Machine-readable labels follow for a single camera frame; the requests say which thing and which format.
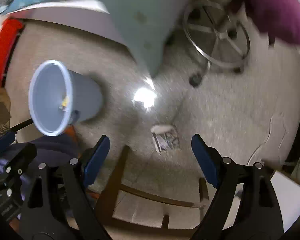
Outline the white trash bin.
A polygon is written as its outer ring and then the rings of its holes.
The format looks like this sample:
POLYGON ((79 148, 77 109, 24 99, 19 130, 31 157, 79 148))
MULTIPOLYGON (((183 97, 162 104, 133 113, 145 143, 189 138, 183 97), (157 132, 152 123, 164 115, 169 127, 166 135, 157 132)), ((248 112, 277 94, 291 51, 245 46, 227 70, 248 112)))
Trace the white trash bin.
POLYGON ((101 88, 93 79, 56 60, 43 62, 34 72, 28 99, 34 125, 51 137, 95 117, 104 103, 101 88))

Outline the red bench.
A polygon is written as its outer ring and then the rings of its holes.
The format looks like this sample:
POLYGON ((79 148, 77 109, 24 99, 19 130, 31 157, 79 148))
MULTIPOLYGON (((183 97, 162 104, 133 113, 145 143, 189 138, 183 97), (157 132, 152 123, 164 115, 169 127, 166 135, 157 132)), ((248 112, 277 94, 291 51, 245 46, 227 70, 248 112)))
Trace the red bench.
POLYGON ((0 87, 4 77, 6 64, 10 56, 10 52, 16 41, 17 35, 23 29, 24 25, 15 18, 4 20, 0 29, 0 87))

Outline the crumpled paper scrap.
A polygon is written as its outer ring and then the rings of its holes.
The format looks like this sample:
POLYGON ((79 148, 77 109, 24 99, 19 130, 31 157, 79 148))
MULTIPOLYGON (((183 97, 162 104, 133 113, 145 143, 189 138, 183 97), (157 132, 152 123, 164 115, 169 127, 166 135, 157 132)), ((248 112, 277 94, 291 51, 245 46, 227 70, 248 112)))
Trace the crumpled paper scrap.
POLYGON ((154 125, 151 134, 158 153, 180 148, 178 132, 173 125, 154 125))

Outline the metal round fan base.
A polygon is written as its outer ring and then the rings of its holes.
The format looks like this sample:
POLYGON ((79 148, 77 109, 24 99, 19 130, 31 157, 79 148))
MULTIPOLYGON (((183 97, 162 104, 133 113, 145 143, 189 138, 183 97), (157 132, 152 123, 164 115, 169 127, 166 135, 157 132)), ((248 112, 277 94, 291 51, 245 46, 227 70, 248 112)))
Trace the metal round fan base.
POLYGON ((183 14, 182 28, 188 40, 189 54, 203 69, 192 74, 189 83, 197 88, 208 71, 242 74, 251 51, 247 29, 225 6, 198 0, 183 14))

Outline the magenta cloth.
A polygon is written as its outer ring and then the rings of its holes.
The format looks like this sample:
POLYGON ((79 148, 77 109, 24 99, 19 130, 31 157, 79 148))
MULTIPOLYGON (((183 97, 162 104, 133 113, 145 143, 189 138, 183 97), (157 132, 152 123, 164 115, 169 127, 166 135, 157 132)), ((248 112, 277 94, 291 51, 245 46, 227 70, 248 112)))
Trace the magenta cloth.
POLYGON ((298 0, 244 0, 247 15, 261 33, 300 46, 298 0))

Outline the wooden stool frame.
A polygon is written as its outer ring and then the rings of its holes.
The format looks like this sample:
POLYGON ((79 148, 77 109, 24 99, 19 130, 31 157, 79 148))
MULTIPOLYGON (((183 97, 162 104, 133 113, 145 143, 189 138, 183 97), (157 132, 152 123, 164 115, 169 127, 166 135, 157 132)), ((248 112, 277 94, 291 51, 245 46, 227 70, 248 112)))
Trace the wooden stool frame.
POLYGON ((209 193, 207 190, 207 182, 203 177, 199 178, 198 180, 198 188, 199 188, 198 203, 185 202, 181 200, 158 196, 155 194, 150 194, 148 192, 141 191, 121 183, 129 152, 130 152, 130 147, 127 145, 124 146, 120 154, 119 160, 117 161, 115 168, 113 169, 113 172, 111 173, 108 179, 106 187, 101 192, 97 200, 95 206, 95 213, 97 217, 102 221, 103 224, 110 225, 116 223, 116 221, 113 218, 113 214, 115 211, 119 192, 121 191, 130 194, 132 196, 136 196, 138 198, 142 198, 159 204, 198 209, 199 211, 205 210, 205 208, 209 204, 209 193))

